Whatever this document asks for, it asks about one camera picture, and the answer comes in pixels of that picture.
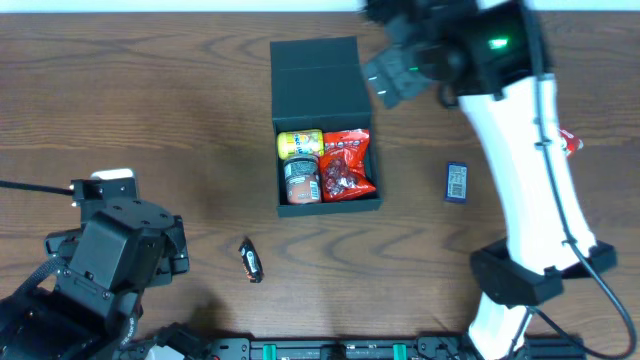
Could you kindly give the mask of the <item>yellow candy bottle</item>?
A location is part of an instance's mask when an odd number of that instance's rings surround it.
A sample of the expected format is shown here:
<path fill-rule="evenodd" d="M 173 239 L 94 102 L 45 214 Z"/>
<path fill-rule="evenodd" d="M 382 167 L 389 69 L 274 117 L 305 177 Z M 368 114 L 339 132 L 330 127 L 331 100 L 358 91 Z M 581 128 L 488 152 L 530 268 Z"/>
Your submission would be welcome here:
<path fill-rule="evenodd" d="M 276 145 L 281 160 L 296 155 L 324 155 L 323 132 L 319 129 L 281 132 L 277 135 Z"/>

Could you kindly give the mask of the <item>red candy bag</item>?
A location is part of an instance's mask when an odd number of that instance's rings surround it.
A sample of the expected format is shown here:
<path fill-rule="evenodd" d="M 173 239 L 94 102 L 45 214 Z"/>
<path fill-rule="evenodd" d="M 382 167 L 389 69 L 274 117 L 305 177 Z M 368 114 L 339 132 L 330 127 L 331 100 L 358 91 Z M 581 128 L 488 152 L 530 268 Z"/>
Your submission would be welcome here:
<path fill-rule="evenodd" d="M 354 200 L 376 191 L 367 179 L 364 159 L 370 142 L 367 129 L 323 134 L 324 154 L 319 159 L 323 200 Z"/>

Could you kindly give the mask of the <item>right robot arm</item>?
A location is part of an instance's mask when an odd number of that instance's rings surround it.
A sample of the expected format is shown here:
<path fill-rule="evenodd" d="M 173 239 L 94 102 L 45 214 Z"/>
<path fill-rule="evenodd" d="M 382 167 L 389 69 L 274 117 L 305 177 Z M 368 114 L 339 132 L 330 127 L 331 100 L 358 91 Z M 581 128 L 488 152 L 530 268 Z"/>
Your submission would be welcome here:
<path fill-rule="evenodd" d="M 569 279 L 599 280 L 615 249 L 596 239 L 580 208 L 556 111 L 556 80 L 532 9 L 523 1 L 369 1 L 365 16 L 390 46 L 366 66 L 388 107 L 431 85 L 461 110 L 490 166 L 506 237 L 475 251 L 482 291 L 457 354 L 463 359 L 582 357 L 580 339 L 558 330 L 525 336 L 544 302 Z"/>

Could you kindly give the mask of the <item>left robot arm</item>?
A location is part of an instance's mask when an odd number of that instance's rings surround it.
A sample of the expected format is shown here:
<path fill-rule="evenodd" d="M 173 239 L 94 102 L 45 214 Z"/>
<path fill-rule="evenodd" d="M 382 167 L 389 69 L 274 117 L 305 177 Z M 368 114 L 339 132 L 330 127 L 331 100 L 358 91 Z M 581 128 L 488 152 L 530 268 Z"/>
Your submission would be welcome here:
<path fill-rule="evenodd" d="M 80 226 L 49 234 L 47 261 L 2 299 L 2 358 L 115 358 L 137 331 L 145 290 L 190 269 L 182 217 L 142 200 L 132 176 L 1 185 L 69 196 L 81 211 Z"/>

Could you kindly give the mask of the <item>red Pringles can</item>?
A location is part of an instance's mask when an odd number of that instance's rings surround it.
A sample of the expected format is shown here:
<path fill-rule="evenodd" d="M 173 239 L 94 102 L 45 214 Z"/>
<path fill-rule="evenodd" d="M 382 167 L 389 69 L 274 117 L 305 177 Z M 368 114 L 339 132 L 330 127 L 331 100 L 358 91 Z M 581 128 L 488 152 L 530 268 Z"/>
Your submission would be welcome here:
<path fill-rule="evenodd" d="M 283 165 L 286 197 L 290 204 L 320 203 L 321 183 L 318 158 L 314 155 L 295 155 Z"/>

